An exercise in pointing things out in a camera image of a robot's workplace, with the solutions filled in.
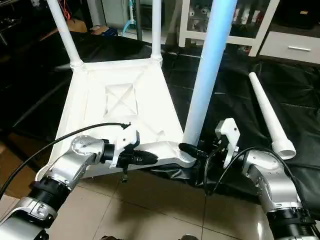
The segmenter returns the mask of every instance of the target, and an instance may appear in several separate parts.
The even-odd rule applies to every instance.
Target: beige floor tile
[[[47,231],[50,240],[92,240],[110,200],[109,196],[76,187]]]
[[[273,240],[261,206],[233,197],[207,197],[203,227],[242,240]]]
[[[202,226],[203,190],[139,170],[130,171],[128,183],[120,183],[114,197]]]
[[[0,201],[0,218],[14,206],[16,200],[14,197],[3,195]]]
[[[82,179],[78,186],[112,197],[117,189],[122,173],[113,173],[102,176],[88,177]]]
[[[234,238],[232,236],[227,236],[216,231],[211,231],[209,229],[204,228],[202,232],[202,240],[236,240],[238,238]]]
[[[95,234],[125,240],[178,240],[185,234],[201,239],[202,228],[113,198]]]

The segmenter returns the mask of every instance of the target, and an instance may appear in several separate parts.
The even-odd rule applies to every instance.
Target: white pole
[[[237,0],[214,0],[182,142],[197,145],[204,125]]]
[[[152,1],[152,54],[151,58],[162,61],[161,56],[161,5],[162,0]]]
[[[287,138],[257,75],[254,72],[251,72],[249,78],[272,139],[272,149],[282,159],[293,158],[296,155],[296,149],[293,143]]]
[[[69,28],[65,21],[65,18],[61,12],[60,5],[57,0],[47,0],[51,14],[55,21],[56,27],[62,38],[64,47],[70,58],[70,66],[72,68],[79,67],[83,64],[83,61],[80,59],[78,51],[76,49],[75,43],[72,40]]]

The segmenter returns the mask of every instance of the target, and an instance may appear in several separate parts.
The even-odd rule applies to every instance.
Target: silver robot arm
[[[143,158],[141,151],[134,150],[140,144],[139,133],[130,127],[124,131],[125,138],[121,135],[114,144],[87,135],[76,137],[69,150],[52,164],[42,179],[32,183],[30,194],[22,197],[0,221],[0,239],[48,240],[45,229],[51,227],[58,210],[89,165],[108,161],[111,168],[122,168],[126,173],[129,164],[155,164],[156,155],[143,152]]]
[[[227,118],[218,124],[215,132],[218,138],[224,136],[228,142],[223,165],[226,168],[230,155],[238,151],[238,127],[232,118]],[[274,239],[318,240],[312,230],[315,221],[304,209],[295,184],[287,176],[282,163],[268,152],[258,150],[248,151],[241,161],[242,174],[257,188]]]

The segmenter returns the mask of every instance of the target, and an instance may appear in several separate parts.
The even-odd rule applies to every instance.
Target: black connector
[[[266,214],[274,239],[314,236],[316,222],[302,208],[291,207]]]
[[[34,181],[30,185],[29,197],[48,204],[58,211],[70,194],[68,187],[52,178],[43,177],[40,181]]]

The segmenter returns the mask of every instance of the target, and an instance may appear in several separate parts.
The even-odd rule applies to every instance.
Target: black tarp
[[[148,58],[151,53],[149,45],[123,37],[79,33],[73,33],[72,36],[85,62]],[[238,145],[242,149],[251,146],[271,147],[272,141],[248,78],[248,73],[255,71],[284,131],[296,148],[296,157],[289,161],[320,167],[319,69],[301,63],[250,58],[234,52],[233,49],[227,50],[223,56],[201,142],[208,144],[215,139],[214,132],[219,120],[234,118],[241,133]],[[199,60],[199,51],[193,49],[167,49],[163,53],[162,70],[182,128],[186,124]],[[72,74],[70,70],[55,72],[53,68],[68,61],[59,35],[54,34],[28,52],[16,54],[2,63],[0,129],[12,127],[19,116],[34,106],[39,98],[61,84],[57,91],[45,98],[35,111],[13,129],[28,136],[53,140]],[[191,168],[166,165],[147,171],[194,187],[203,187],[203,162],[200,161]],[[311,212],[320,220],[319,170],[292,166],[292,171]],[[219,166],[213,167],[209,171],[209,183],[214,183],[221,173]],[[218,188],[218,193],[258,202],[254,186],[237,169],[230,171],[223,185]]]

